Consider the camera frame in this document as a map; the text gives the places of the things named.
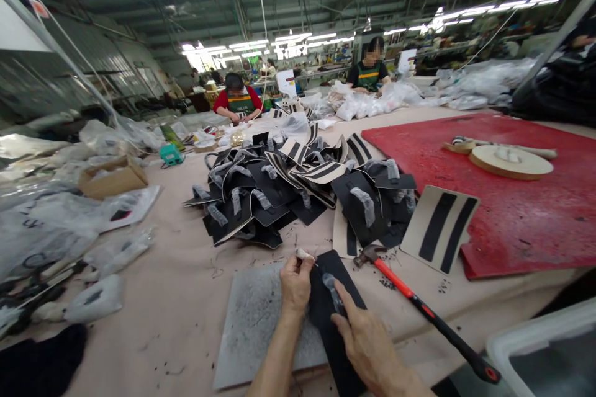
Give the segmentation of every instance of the green apron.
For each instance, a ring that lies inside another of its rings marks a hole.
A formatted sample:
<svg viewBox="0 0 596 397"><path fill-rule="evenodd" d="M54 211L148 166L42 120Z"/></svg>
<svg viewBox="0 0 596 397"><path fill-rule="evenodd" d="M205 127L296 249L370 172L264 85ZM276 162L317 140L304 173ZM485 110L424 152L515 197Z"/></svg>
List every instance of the green apron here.
<svg viewBox="0 0 596 397"><path fill-rule="evenodd" d="M255 105L253 104L253 100L250 98L250 95L247 92L242 96L229 97L228 109L234 113L244 112L249 115L255 111Z"/></svg>
<svg viewBox="0 0 596 397"><path fill-rule="evenodd" d="M358 64L358 87L363 87L367 89L369 92L379 91L377 84L379 83L380 71L381 62L379 62L375 68L369 70L362 69L361 65Z"/></svg>

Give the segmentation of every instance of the red cutting board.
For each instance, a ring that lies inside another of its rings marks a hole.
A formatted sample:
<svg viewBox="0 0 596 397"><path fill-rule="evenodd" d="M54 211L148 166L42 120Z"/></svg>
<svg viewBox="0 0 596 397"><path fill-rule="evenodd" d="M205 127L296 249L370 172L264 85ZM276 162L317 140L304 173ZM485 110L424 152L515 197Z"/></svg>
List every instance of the red cutting board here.
<svg viewBox="0 0 596 397"><path fill-rule="evenodd" d="M538 181L496 176L441 147L456 135L557 149L554 172ZM596 140L504 115L473 114L365 130L365 140L418 191L430 184L479 197L462 245L469 279L596 265Z"/></svg>

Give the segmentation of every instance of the hammer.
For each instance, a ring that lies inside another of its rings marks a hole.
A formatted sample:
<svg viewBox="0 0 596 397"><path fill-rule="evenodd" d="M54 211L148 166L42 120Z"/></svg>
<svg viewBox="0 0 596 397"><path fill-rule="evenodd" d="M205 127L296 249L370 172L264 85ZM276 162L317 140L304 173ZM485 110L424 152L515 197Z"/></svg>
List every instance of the hammer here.
<svg viewBox="0 0 596 397"><path fill-rule="evenodd" d="M408 298L408 300L418 309L418 311L434 325L436 329L449 341L470 364L474 373L487 383L496 385L501 380L501 374L491 365L489 365L474 349L472 349L453 329L451 329L446 322L439 318L430 307L428 307L422 300L414 294L413 291L399 279L393 271L387 266L385 262L378 256L379 251L387 251L385 247L370 246L364 248L360 256L354 258L354 263L358 268L361 268L365 262L370 262L377 267L397 289Z"/></svg>

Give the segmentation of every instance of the hand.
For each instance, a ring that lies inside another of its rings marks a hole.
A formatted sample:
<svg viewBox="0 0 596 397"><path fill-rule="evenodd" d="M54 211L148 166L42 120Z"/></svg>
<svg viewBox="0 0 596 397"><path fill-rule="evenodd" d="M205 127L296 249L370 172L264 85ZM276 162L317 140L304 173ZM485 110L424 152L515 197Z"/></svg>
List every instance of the hand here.
<svg viewBox="0 0 596 397"><path fill-rule="evenodd" d="M295 255L288 259L280 271L282 311L302 316L310 298L310 271L315 260L311 257L300 261Z"/></svg>
<svg viewBox="0 0 596 397"><path fill-rule="evenodd" d="M405 367L397 358L385 325L370 311L356 307L352 296L337 279L335 288L349 322L337 313L331 319L343 338L350 363L374 395L390 396L395 389L393 381Z"/></svg>

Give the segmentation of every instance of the white plastic container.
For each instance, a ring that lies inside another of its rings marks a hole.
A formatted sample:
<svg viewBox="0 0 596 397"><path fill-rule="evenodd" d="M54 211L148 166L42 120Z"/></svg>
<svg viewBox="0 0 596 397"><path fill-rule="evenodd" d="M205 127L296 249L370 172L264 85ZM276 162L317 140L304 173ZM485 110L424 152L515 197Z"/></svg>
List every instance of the white plastic container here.
<svg viewBox="0 0 596 397"><path fill-rule="evenodd" d="M502 331L487 352L518 397L594 396L596 298Z"/></svg>

